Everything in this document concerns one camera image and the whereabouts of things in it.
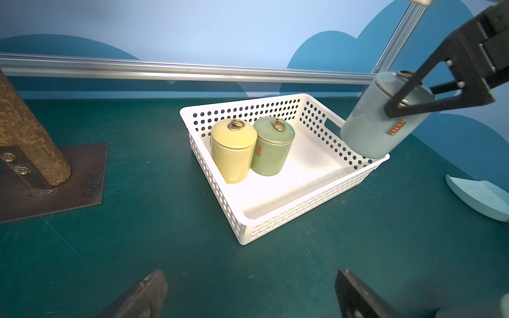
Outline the light blue canister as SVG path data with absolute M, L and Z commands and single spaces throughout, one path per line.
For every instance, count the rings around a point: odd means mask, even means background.
M 380 159 L 400 144 L 429 113 L 389 118 L 385 104 L 413 74 L 412 71 L 381 72 L 365 90 L 341 128 L 341 139 L 354 152 Z

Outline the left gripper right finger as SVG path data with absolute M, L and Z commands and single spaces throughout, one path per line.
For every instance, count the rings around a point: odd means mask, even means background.
M 335 293 L 342 317 L 401 317 L 401 315 L 354 272 L 340 269 Z

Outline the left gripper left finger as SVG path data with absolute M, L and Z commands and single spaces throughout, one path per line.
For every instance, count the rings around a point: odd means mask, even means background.
M 168 293 L 162 270 L 147 274 L 97 317 L 160 317 Z

